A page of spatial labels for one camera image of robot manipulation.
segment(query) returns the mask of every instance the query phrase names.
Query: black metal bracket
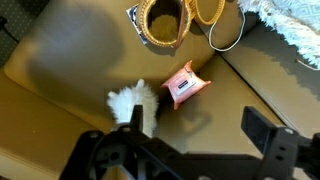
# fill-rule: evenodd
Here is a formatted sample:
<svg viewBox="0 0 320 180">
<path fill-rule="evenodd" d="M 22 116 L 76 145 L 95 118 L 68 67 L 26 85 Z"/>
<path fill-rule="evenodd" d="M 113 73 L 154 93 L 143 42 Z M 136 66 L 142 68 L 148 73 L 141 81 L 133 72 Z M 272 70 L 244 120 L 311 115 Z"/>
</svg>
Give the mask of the black metal bracket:
<svg viewBox="0 0 320 180">
<path fill-rule="evenodd" d="M 181 154 L 159 138 L 148 138 L 138 126 L 142 107 L 116 131 L 84 133 L 60 179 L 102 179 L 108 167 L 123 166 L 132 179 L 292 179 L 293 168 L 319 178 L 319 133 L 312 140 L 288 127 L 277 128 L 253 107 L 244 109 L 242 129 L 264 155 Z"/>
</svg>

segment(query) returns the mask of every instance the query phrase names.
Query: pink packet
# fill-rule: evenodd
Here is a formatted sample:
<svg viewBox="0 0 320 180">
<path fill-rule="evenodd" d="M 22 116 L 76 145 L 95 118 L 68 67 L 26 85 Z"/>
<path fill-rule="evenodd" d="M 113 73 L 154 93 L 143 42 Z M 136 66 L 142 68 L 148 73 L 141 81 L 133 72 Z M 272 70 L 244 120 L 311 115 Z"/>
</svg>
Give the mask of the pink packet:
<svg viewBox="0 0 320 180">
<path fill-rule="evenodd" d="M 200 79 L 192 71 L 191 63 L 192 60 L 187 62 L 183 68 L 161 85 L 161 87 L 169 88 L 174 100 L 174 110 L 177 110 L 182 102 L 211 83 L 211 81 Z"/>
</svg>

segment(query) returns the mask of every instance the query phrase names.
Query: cushion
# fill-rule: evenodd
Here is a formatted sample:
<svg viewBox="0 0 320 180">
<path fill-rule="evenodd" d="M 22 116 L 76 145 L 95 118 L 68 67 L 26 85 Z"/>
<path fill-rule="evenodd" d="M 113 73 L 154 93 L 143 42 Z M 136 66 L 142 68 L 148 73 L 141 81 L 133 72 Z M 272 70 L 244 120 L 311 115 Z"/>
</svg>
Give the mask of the cushion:
<svg viewBox="0 0 320 180">
<path fill-rule="evenodd" d="M 283 36 L 261 24 L 222 56 L 288 126 L 320 132 L 319 74 L 294 63 L 301 56 Z"/>
<path fill-rule="evenodd" d="M 160 107 L 157 136 L 180 152 L 260 153 L 241 130 L 245 106 L 254 106 L 266 118 L 282 124 L 272 110 L 219 56 L 199 70 L 212 84 L 173 110 L 171 99 Z"/>
<path fill-rule="evenodd" d="M 0 69 L 0 174 L 58 179 L 84 131 L 95 128 L 22 88 Z"/>
<path fill-rule="evenodd" d="M 109 132 L 106 94 L 145 79 L 160 85 L 193 60 L 199 69 L 214 53 L 195 24 L 178 49 L 144 46 L 126 10 L 138 3 L 51 0 L 13 52 L 10 79 L 93 126 Z"/>
</svg>

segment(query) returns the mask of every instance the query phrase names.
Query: white fluffy fabric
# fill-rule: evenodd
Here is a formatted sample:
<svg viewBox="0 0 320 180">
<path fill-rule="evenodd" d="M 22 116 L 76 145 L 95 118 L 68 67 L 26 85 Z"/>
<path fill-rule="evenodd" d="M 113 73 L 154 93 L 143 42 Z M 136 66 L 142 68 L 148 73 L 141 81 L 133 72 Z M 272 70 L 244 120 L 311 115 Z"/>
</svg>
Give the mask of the white fluffy fabric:
<svg viewBox="0 0 320 180">
<path fill-rule="evenodd" d="M 151 91 L 150 86 L 140 79 L 136 86 L 125 87 L 119 94 L 113 91 L 108 93 L 108 106 L 116 118 L 116 123 L 129 123 L 135 105 L 143 106 L 142 132 L 152 137 L 156 128 L 156 111 L 158 109 L 158 97 Z"/>
<path fill-rule="evenodd" d="M 319 0 L 238 0 L 242 11 L 258 13 L 267 26 L 284 35 L 289 45 L 320 70 Z"/>
</svg>

